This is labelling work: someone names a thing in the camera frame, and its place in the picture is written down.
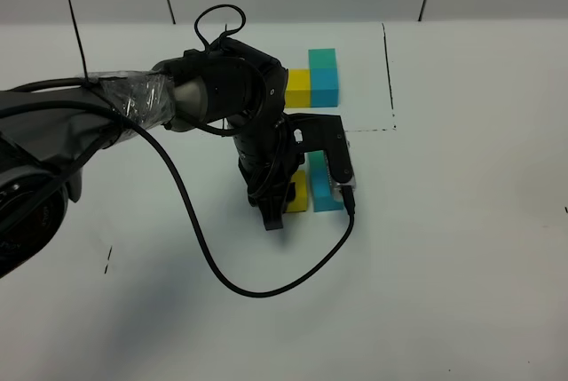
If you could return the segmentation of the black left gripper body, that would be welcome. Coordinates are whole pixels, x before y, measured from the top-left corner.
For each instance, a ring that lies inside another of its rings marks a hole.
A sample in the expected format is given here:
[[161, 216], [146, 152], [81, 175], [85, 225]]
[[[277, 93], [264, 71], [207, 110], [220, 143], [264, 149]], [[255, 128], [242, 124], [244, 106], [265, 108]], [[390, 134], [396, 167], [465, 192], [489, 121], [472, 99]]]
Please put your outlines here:
[[262, 196], [286, 198], [293, 174], [305, 162], [304, 155], [294, 152], [296, 136], [288, 116], [283, 112], [259, 116], [246, 131], [233, 138], [249, 202], [257, 208]]

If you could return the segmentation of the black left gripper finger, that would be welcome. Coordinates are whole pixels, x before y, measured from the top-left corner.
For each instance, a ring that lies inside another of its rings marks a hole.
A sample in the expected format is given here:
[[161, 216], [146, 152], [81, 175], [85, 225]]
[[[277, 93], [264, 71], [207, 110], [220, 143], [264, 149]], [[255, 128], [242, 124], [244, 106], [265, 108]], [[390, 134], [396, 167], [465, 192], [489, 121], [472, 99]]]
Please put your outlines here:
[[296, 183], [290, 182], [288, 186], [286, 201], [293, 202], [296, 199]]
[[266, 195], [259, 199], [259, 210], [266, 231], [283, 228], [282, 215], [286, 208], [286, 198], [283, 195]]

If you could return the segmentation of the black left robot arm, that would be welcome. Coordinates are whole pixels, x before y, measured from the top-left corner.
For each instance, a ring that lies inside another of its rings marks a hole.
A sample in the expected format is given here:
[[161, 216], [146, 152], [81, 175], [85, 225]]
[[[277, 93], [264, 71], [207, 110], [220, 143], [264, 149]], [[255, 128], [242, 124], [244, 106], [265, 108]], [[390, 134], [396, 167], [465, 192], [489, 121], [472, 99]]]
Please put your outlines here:
[[81, 199], [83, 167], [99, 151], [154, 127], [231, 137], [249, 200], [283, 203], [292, 139], [288, 71], [221, 35], [148, 71], [91, 72], [1, 94], [1, 272], [30, 260]]

